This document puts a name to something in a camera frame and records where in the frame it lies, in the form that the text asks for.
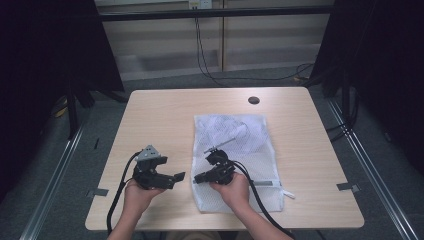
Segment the wooden tabletop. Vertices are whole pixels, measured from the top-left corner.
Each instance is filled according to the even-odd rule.
[[[249,97],[259,104],[250,104]],[[339,191],[347,182],[314,103],[305,88],[216,88],[139,90],[131,94],[107,160],[99,188],[87,216],[89,230],[106,230],[106,216],[128,159],[153,145],[167,164],[156,170],[166,175],[186,172],[184,181],[156,197],[138,222],[143,230],[245,229],[232,213],[200,213],[191,182],[194,116],[202,114],[262,114],[276,152],[285,197],[282,212],[271,216],[288,229],[359,228],[363,216],[351,191]],[[127,178],[132,175],[135,162]],[[115,209],[112,226],[122,211],[124,196]]]

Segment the wall outlet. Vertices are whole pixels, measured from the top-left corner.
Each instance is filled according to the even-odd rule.
[[[188,0],[188,9],[200,9],[200,0]]]
[[[212,0],[200,0],[200,9],[212,9]]]

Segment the white cloth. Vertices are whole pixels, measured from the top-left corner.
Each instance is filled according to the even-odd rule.
[[[256,189],[269,212],[282,211],[284,192],[278,176],[275,151],[266,128],[265,117],[252,114],[199,115],[195,116],[194,120],[196,131],[191,178],[194,179],[197,174],[212,169],[213,166],[205,159],[210,154],[204,153],[206,150],[234,138],[233,141],[218,149],[225,151],[230,160],[241,162],[247,168],[253,181],[273,183],[268,186],[257,186]],[[192,188],[200,211],[231,212],[219,193],[210,188],[207,183],[192,183]],[[249,201],[251,206],[260,212],[253,192],[250,193]]]

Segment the black round grommet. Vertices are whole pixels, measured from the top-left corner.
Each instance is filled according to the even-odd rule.
[[[249,101],[249,103],[253,105],[256,105],[260,102],[258,97],[250,97],[249,99],[247,99],[247,101]]]

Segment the person's left hand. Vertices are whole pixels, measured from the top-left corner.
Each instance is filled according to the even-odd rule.
[[[122,215],[133,219],[140,219],[141,214],[149,207],[150,202],[154,197],[163,193],[165,189],[150,189],[141,188],[134,179],[127,183],[125,188],[124,209]]]

